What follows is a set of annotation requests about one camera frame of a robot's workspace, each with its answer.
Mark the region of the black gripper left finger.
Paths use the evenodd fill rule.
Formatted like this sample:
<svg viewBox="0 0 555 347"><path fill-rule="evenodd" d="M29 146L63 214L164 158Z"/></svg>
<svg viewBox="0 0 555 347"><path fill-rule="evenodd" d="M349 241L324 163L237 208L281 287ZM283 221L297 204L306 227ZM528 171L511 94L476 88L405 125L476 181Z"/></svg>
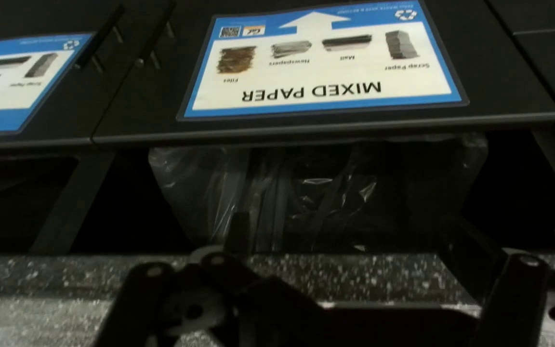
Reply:
<svg viewBox="0 0 555 347"><path fill-rule="evenodd" d="M92 347L175 347L187 333L206 331L223 347L252 347L250 314L237 300L248 267L250 215L237 212L223 246L196 248L175 269L168 262L133 266Z"/></svg>

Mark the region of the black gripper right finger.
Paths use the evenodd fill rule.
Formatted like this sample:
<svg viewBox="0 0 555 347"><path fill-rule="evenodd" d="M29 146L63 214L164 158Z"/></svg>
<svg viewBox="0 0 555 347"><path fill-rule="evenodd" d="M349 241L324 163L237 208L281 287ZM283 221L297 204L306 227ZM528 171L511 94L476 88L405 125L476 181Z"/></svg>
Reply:
<svg viewBox="0 0 555 347"><path fill-rule="evenodd" d="M509 254L462 217L447 221L437 242L443 264L480 304L468 347L538 347L551 267Z"/></svg>

